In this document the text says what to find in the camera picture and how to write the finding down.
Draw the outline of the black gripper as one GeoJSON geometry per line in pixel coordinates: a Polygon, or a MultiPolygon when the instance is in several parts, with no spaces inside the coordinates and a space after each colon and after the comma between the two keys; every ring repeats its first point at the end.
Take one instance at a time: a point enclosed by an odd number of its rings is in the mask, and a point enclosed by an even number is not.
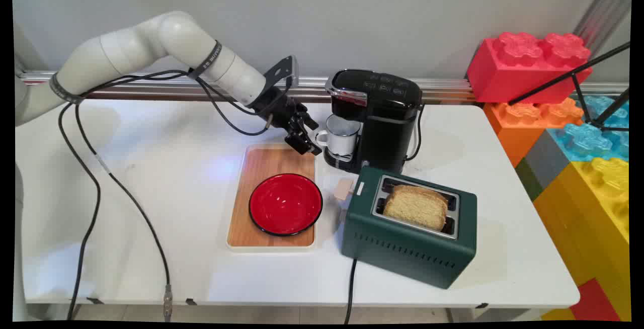
{"type": "Polygon", "coordinates": [[[308,109],[299,100],[283,93],[277,87],[267,88],[250,104],[250,108],[264,120],[272,116],[271,125],[287,131],[285,143],[304,155],[311,153],[319,155],[322,149],[317,146],[304,127],[310,130],[319,128],[312,119],[308,109]]]}

